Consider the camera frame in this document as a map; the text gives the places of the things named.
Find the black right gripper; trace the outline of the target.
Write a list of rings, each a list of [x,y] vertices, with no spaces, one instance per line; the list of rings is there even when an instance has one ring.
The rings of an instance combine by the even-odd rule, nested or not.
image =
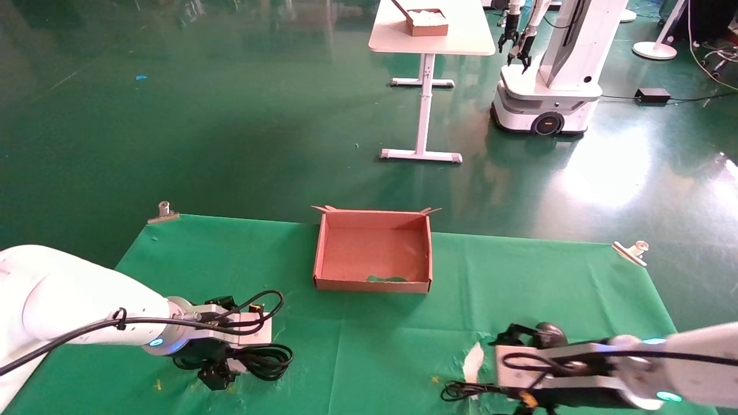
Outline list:
[[[490,346],[539,346],[539,331],[520,324],[511,324],[506,331],[498,334]],[[603,386],[582,388],[536,388],[528,394],[533,398],[521,399],[516,414],[536,414],[542,408],[546,414],[557,414],[556,407],[572,408],[628,408],[632,405],[620,396],[620,390]]]

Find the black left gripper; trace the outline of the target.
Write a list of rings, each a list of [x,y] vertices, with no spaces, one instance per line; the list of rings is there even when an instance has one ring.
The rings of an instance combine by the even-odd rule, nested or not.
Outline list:
[[[236,381],[238,361],[227,359],[231,347],[224,341],[201,338],[188,341],[172,354],[174,365],[184,370],[199,370],[198,378],[211,391],[223,389]]]

